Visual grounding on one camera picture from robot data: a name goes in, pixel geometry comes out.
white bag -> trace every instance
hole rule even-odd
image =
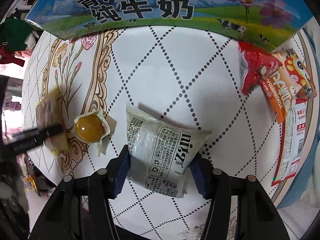
[[[175,127],[127,105],[128,177],[153,192],[182,197],[185,169],[210,134]]]

red cloth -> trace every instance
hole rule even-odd
[[[0,64],[9,64],[9,63],[15,63],[21,67],[24,66],[24,60],[20,58],[16,58],[14,56],[14,53],[8,52],[5,46],[0,47]]]

metal screw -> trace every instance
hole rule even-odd
[[[107,173],[107,170],[104,169],[104,168],[98,170],[98,174],[99,174],[99,175],[104,175],[104,174],[106,174],[106,173]]]
[[[257,179],[257,178],[256,178],[255,176],[253,176],[253,175],[249,175],[249,176],[248,176],[248,180],[249,180],[249,181],[252,181],[252,182],[253,182],[253,181],[256,181],[256,179]]]
[[[216,174],[216,175],[221,175],[221,174],[222,174],[222,170],[220,170],[220,169],[214,169],[214,170],[213,170],[213,173]]]
[[[65,182],[69,182],[70,180],[72,180],[72,176],[71,175],[64,176],[63,180]]]

green grassland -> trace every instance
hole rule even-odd
[[[282,29],[274,29],[272,26],[261,25],[263,16],[259,14],[260,8],[257,6],[251,7],[248,14],[248,23],[246,23],[245,7],[243,6],[228,6],[228,7],[211,7],[211,8],[196,8],[195,12],[211,15],[212,17],[194,16],[192,21],[179,19],[140,19],[136,22],[120,21],[108,22],[101,25],[95,25],[90,29],[90,32],[101,31],[104,29],[114,29],[128,26],[145,26],[145,25],[167,25],[181,26],[195,29],[203,29],[211,32],[221,33],[223,35],[239,38],[239,33],[234,30],[224,30],[217,19],[228,20],[232,23],[246,27],[242,40],[256,44],[265,50],[273,51],[277,46],[285,42],[287,39],[296,33],[296,29],[287,24]],[[60,30],[69,30],[81,23],[87,23],[93,20],[90,15],[66,18],[49,22],[42,27],[50,33],[57,33]],[[76,36],[81,36],[88,33],[86,28],[76,32]],[[260,40],[259,34],[269,39],[268,43]]]

table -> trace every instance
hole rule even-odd
[[[319,91],[304,33],[282,47],[287,48],[294,48],[304,59]],[[129,102],[176,126],[211,129],[212,135],[199,150],[202,156],[231,176],[254,174],[278,204],[292,182],[271,187],[281,129],[260,87],[247,97],[241,93],[238,64],[236,41],[196,29],[124,28],[70,41],[45,32],[25,72],[23,128],[36,126],[37,103],[58,86],[65,95],[63,118],[72,151],[53,156],[42,146],[28,154],[55,184],[67,174],[89,176],[118,156],[127,143],[125,106]],[[308,103],[308,134],[299,168],[313,141],[318,108],[319,96]],[[70,132],[77,115],[96,109],[108,114],[111,128],[106,154],[100,157],[94,146],[78,141]],[[184,188],[184,198],[177,199],[127,180],[117,199],[110,200],[115,224],[149,239],[199,239],[210,201],[198,194],[189,169]],[[233,198],[228,239],[234,237],[236,210]]]

